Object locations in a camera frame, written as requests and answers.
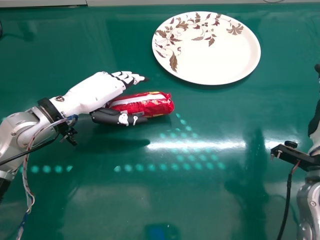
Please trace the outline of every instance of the brown leaf pattern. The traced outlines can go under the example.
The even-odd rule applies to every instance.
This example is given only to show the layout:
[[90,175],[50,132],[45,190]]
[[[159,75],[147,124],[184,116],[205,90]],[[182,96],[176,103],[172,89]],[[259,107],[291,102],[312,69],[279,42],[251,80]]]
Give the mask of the brown leaf pattern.
[[164,39],[165,38],[167,38],[167,34],[164,32],[164,31],[162,31],[162,30],[157,30],[157,31],[155,31],[156,33],[158,33],[161,37],[163,37]]
[[184,31],[186,31],[187,29],[188,29],[188,23],[186,23],[185,21],[183,21],[183,22],[179,22],[178,24],[177,24],[177,26],[175,26],[177,29],[178,28],[182,28]]
[[210,41],[209,41],[209,47],[215,43],[215,39],[214,38],[211,38]]
[[[220,25],[220,21],[227,21],[230,24],[230,29],[226,29],[226,31],[232,35],[240,35],[242,34],[242,31],[244,30],[244,26],[238,23],[237,26],[231,24],[231,19],[227,20],[224,18],[221,18],[221,14],[213,15],[209,13],[206,18],[205,16],[201,20],[201,16],[198,12],[193,15],[193,17],[189,14],[184,17],[182,17],[184,20],[181,19],[181,17],[177,17],[176,19],[173,17],[170,21],[170,23],[167,23],[169,25],[166,25],[162,30],[155,31],[156,36],[161,36],[162,40],[159,40],[158,43],[162,43],[162,45],[157,44],[157,41],[155,42],[155,46],[158,48],[155,49],[157,54],[162,58],[167,58],[168,56],[171,56],[169,59],[170,67],[174,72],[177,72],[178,70],[178,60],[177,57],[182,53],[182,49],[179,46],[178,42],[181,42],[182,40],[179,39],[179,36],[181,35],[181,32],[177,32],[177,29],[183,29],[185,32],[188,29],[196,29],[196,30],[202,30],[202,33],[200,36],[195,37],[191,39],[192,41],[208,41],[208,47],[213,45],[216,41],[215,38],[217,36],[213,34],[214,28],[212,26],[218,26]],[[214,20],[214,23],[211,24],[211,28],[208,27],[208,21]]]
[[196,37],[196,38],[194,38],[194,39],[191,39],[191,40],[193,40],[193,41],[200,41],[200,40],[202,40],[202,39],[204,39],[203,36],[198,36],[198,37]]
[[161,57],[163,57],[163,58],[166,58],[165,56],[163,56],[162,54],[161,54],[161,52],[159,52],[158,50],[155,50]]
[[244,26],[241,26],[241,24],[238,23],[238,26],[232,25],[231,29],[227,29],[227,31],[232,35],[239,35],[242,33],[243,29],[244,29]]
[[170,57],[170,67],[173,71],[177,72],[177,65],[178,65],[178,62],[177,62],[177,57],[175,55],[174,52],[172,52],[172,56]]

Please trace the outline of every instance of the robotic finger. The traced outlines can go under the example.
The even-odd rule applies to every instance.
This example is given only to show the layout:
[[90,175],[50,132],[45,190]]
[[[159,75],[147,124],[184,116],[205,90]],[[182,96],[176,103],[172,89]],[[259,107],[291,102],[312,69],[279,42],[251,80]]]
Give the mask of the robotic finger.
[[114,125],[136,125],[143,124],[148,121],[143,116],[133,116],[126,113],[121,113],[111,108],[101,107],[90,113],[92,121],[96,124],[114,124]]

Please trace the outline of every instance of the black mount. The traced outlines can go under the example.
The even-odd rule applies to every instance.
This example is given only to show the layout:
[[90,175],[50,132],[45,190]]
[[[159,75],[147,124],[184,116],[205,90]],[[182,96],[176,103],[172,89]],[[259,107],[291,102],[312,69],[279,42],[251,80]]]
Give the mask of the black mount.
[[271,149],[271,156],[293,165],[296,165],[300,161],[299,168],[306,172],[313,170],[314,167],[320,167],[320,155],[310,156],[296,150],[295,148],[297,147],[298,144],[296,142],[285,141],[284,144],[279,144]]
[[[60,112],[56,109],[56,107],[48,98],[43,98],[39,100],[38,104],[39,106],[44,108],[45,111],[42,111],[42,113],[46,115],[46,117],[51,123],[63,119]],[[54,128],[63,136],[64,139],[66,139],[73,146],[77,145],[77,142],[73,138],[73,136],[77,134],[77,131],[74,128],[69,127],[66,122],[60,123]]]

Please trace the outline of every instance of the red snack bag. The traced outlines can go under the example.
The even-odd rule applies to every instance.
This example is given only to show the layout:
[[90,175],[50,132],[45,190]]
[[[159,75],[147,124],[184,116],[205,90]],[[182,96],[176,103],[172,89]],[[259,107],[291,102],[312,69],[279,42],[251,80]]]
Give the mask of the red snack bag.
[[138,117],[151,118],[170,114],[174,110],[174,103],[170,93],[151,91],[116,97],[105,107]]

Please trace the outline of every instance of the green table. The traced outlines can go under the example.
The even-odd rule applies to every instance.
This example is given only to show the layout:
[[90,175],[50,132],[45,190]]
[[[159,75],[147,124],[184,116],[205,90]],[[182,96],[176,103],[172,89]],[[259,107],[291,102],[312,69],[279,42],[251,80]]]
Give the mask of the green table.
[[[170,16],[212,11],[246,24],[261,44],[256,70],[207,87],[179,80],[156,62],[155,29]],[[30,156],[36,203],[24,240],[274,240],[291,165],[269,159],[285,140],[307,151],[318,94],[320,4],[170,5],[2,9],[0,117],[63,95],[98,71],[148,76],[126,93],[172,93],[175,111],[118,128],[82,118],[78,146],[55,143]],[[293,176],[284,240],[295,239]],[[15,239],[26,210],[21,175],[0,205],[0,239]]]

